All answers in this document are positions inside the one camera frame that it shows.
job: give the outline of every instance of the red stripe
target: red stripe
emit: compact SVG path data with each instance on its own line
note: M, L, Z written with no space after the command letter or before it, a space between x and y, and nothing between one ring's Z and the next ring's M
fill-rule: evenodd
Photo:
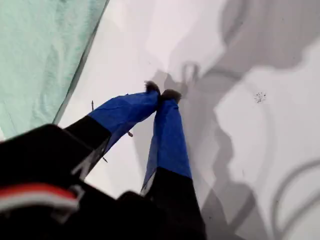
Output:
M68 199L76 199L75 194L70 191L67 191L61 187L49 185L47 183L25 183L25 184L17 184L4 188L0 188L0 198L10 197L13 195L21 195L21 194L30 194L30 193L38 193L38 192L46 192L52 193L55 195L59 195Z

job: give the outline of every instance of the white stripe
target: white stripe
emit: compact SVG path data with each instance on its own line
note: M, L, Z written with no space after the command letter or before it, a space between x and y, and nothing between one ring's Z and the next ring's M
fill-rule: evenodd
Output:
M0 198L0 213L16 208L34 205L48 206L53 208L66 208L77 210L79 203L76 199L61 197L53 193L24 193L20 195Z

